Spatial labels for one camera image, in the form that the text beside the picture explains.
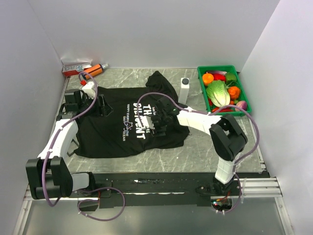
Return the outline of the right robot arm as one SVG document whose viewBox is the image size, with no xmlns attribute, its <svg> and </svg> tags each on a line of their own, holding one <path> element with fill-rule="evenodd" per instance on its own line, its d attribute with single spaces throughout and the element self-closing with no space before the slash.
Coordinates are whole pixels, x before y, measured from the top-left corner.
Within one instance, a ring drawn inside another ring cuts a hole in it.
<svg viewBox="0 0 313 235">
<path fill-rule="evenodd" d="M 225 195 L 230 191 L 235 174 L 235 162 L 247 144 L 247 137 L 234 116 L 211 116 L 209 113 L 200 113 L 180 103 L 174 104 L 163 97 L 156 103 L 156 113 L 146 115 L 142 120 L 157 136 L 164 136 L 167 127 L 172 124 L 191 127 L 208 134 L 219 156 L 212 187 L 219 195 Z"/>
</svg>

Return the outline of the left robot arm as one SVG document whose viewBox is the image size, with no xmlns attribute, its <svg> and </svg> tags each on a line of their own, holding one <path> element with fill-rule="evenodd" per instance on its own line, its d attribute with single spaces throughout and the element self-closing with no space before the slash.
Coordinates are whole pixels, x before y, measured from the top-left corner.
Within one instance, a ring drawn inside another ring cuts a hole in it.
<svg viewBox="0 0 313 235">
<path fill-rule="evenodd" d="M 105 117 L 112 108 L 96 88 L 71 89 L 56 116 L 53 133 L 35 159 L 26 163 L 26 173 L 33 199 L 60 199 L 79 190 L 84 196 L 96 193 L 97 185 L 91 172 L 70 173 L 64 158 L 78 133 L 80 118 Z"/>
</svg>

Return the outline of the black printed t-shirt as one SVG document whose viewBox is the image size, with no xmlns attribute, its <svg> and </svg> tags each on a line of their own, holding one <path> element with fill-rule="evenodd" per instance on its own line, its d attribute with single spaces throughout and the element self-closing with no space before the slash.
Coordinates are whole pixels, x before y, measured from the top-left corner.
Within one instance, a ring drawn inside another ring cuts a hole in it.
<svg viewBox="0 0 313 235">
<path fill-rule="evenodd" d="M 103 88 L 104 96 L 113 112 L 107 117 L 80 118 L 76 138 L 76 155 L 85 158 L 123 158 L 150 149 L 181 147 L 189 135 L 189 128 L 179 124 L 167 127 L 166 135 L 154 136 L 149 129 L 140 129 L 139 118 L 156 113 L 156 102 L 164 96 L 178 101 L 170 82 L 158 71 L 149 76 L 142 88 Z"/>
</svg>

